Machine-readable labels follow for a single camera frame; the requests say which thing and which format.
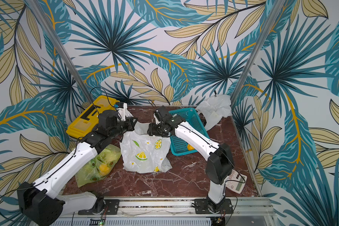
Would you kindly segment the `white lemon print bag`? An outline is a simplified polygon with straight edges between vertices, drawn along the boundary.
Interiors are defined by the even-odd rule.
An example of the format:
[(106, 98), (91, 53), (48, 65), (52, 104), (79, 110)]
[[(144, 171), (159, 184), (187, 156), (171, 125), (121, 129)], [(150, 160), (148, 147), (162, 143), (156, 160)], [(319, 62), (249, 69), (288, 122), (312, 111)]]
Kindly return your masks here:
[(167, 172), (172, 165), (167, 158), (171, 140), (147, 134), (148, 123), (136, 123), (135, 130), (126, 132), (120, 142), (123, 169), (140, 174)]

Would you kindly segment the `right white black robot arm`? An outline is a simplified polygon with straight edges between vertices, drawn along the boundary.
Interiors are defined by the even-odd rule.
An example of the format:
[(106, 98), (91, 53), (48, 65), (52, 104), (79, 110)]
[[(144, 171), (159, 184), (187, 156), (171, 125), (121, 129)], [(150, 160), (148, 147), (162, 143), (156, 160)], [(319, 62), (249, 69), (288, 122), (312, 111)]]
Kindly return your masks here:
[(195, 148), (207, 161), (205, 172), (210, 179), (210, 190), (206, 198), (207, 209), (211, 213), (221, 212), (226, 199), (226, 178), (234, 169), (230, 146), (207, 138), (183, 117), (171, 115), (164, 106), (155, 110), (153, 116), (156, 122), (149, 124), (149, 136), (176, 136)]

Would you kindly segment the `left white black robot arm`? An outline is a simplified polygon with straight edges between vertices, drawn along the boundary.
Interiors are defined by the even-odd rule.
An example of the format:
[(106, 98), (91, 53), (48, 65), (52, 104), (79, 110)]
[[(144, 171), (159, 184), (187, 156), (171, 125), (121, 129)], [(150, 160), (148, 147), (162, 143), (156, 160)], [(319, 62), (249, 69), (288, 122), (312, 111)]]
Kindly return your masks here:
[(126, 117), (125, 112), (125, 109), (120, 113), (105, 110), (99, 114), (98, 124), (79, 139), (74, 151), (34, 182), (22, 183), (17, 189), (20, 212), (39, 226), (49, 226), (60, 216), (74, 212), (103, 214), (105, 201), (98, 193), (60, 196), (59, 192), (85, 164), (111, 144), (112, 139), (134, 130), (137, 118)]

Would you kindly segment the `green plastic bag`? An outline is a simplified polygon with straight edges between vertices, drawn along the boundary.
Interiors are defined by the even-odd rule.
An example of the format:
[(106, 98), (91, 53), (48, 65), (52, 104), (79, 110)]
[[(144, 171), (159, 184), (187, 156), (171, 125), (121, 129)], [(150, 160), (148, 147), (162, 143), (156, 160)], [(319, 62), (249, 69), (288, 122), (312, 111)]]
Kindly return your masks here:
[(75, 179), (78, 187), (82, 187), (89, 183), (103, 180), (106, 176), (101, 177), (99, 174), (99, 166), (106, 164), (112, 169), (121, 157), (120, 149), (114, 145), (108, 145), (99, 155), (86, 163), (76, 174)]

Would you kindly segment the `yellow pear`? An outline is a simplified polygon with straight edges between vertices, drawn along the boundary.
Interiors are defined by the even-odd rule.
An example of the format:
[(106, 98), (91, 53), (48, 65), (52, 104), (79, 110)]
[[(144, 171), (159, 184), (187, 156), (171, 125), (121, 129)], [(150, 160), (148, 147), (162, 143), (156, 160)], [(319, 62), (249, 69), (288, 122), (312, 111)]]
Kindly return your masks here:
[(99, 166), (98, 172), (101, 175), (101, 177), (108, 175), (110, 171), (111, 171), (111, 168), (108, 167), (106, 164), (101, 164)]

